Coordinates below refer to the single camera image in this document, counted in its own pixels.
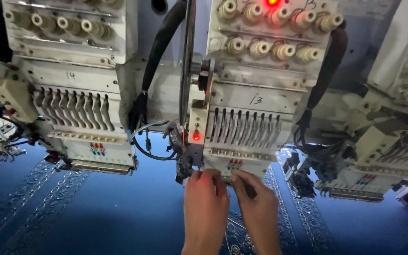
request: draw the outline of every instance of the brand logo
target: brand logo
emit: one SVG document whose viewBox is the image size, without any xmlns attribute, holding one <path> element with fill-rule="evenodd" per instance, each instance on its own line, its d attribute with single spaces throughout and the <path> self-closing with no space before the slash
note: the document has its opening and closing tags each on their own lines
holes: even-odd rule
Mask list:
<svg viewBox="0 0 408 255">
<path fill-rule="evenodd" d="M 243 162 L 241 159 L 231 159 L 228 163 L 228 170 L 241 170 Z"/>
<path fill-rule="evenodd" d="M 92 143 L 91 142 L 91 146 L 90 146 L 90 151 L 94 154 L 94 155 L 102 155 L 105 156 L 105 147 L 103 147 L 103 144 L 98 144 L 98 143 Z"/>
<path fill-rule="evenodd" d="M 365 174 L 363 177 L 361 177 L 358 181 L 357 184 L 360 185 L 368 185 L 372 181 L 376 179 L 377 175 L 374 174 Z"/>
</svg>

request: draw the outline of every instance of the red indicator light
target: red indicator light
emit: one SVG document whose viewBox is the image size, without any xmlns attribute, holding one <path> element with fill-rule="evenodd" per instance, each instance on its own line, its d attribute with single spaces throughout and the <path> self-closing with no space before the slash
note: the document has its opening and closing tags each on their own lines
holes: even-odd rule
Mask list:
<svg viewBox="0 0 408 255">
<path fill-rule="evenodd" d="M 200 139 L 200 132 L 198 130 L 195 130 L 192 137 L 193 140 L 198 141 Z"/>
<path fill-rule="evenodd" d="M 270 5 L 274 5 L 278 3 L 278 0 L 267 0 L 267 3 Z"/>
</svg>

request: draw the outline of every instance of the embroidery machine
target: embroidery machine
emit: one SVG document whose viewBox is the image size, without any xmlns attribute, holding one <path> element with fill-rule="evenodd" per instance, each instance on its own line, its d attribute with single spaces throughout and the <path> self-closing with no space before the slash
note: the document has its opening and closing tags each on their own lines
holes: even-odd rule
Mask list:
<svg viewBox="0 0 408 255">
<path fill-rule="evenodd" d="M 0 157 L 22 153 L 24 138 L 65 170 L 133 174 L 143 153 L 176 160 L 178 183 L 194 167 L 218 169 L 230 184 L 231 170 L 263 177 L 275 153 L 291 148 L 283 169 L 301 197 L 317 189 L 380 202 L 393 188 L 408 206 L 408 2 L 396 11 L 373 4 L 392 20 L 368 77 L 350 81 L 362 93 L 329 88 L 344 79 L 356 40 L 340 13 L 347 1 L 170 5 L 146 49 L 138 14 L 163 15 L 166 1 L 3 0 L 14 54 L 0 63 Z M 201 54 L 199 14 L 209 22 Z M 165 59 L 175 43 L 180 54 Z M 139 142 L 148 132 L 164 134 L 169 157 L 150 154 L 148 137 Z"/>
</svg>

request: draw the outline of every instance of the hand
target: hand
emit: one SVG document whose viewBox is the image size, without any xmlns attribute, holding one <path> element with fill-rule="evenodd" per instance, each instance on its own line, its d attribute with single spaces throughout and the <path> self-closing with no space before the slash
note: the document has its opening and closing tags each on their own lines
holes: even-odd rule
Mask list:
<svg viewBox="0 0 408 255">
<path fill-rule="evenodd" d="M 255 175 L 231 171 L 233 187 L 242 212 L 243 222 L 258 255 L 280 255 L 278 199 Z"/>
<path fill-rule="evenodd" d="M 217 255 L 228 222 L 230 200 L 221 172 L 195 171 L 185 180 L 185 243 L 182 255 Z"/>
</svg>

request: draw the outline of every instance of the blue fabric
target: blue fabric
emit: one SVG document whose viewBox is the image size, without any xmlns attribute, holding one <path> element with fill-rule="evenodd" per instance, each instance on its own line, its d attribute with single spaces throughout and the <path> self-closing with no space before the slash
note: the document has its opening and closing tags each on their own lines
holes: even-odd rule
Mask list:
<svg viewBox="0 0 408 255">
<path fill-rule="evenodd" d="M 156 134 L 150 139 L 152 152 L 166 156 L 166 141 Z M 184 192 L 174 182 L 173 161 L 138 155 L 140 167 L 131 177 L 56 172 L 42 161 L 43 148 L 23 148 L 28 154 L 14 163 L 0 161 L 0 255 L 180 254 Z M 408 212 L 391 191 L 381 203 L 298 200 L 279 163 L 272 163 L 264 182 L 280 200 L 284 254 L 408 254 Z M 220 254 L 254 254 L 234 191 L 229 194 Z"/>
</svg>

